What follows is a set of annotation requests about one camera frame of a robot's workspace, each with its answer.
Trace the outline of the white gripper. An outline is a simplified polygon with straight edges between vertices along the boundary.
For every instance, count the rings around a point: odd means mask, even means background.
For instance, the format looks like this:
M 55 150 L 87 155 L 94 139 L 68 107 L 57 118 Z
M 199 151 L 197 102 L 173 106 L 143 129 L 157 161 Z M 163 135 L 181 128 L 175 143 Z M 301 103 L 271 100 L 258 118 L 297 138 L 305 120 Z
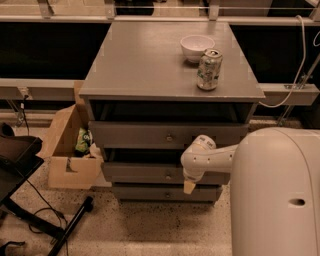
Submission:
M 191 195 L 196 187 L 196 183 L 199 182 L 204 173 L 193 169 L 183 169 L 184 176 L 184 188 L 183 191 L 187 195 Z

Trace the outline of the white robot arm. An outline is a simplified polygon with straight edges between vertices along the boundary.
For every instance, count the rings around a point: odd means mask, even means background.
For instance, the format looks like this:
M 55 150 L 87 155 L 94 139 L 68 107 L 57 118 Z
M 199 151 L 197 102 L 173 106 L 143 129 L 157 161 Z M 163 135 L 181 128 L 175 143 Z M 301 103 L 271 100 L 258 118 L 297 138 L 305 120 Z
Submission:
M 198 136 L 181 156 L 184 192 L 230 175 L 232 256 L 320 256 L 320 131 L 271 127 L 218 148 Z

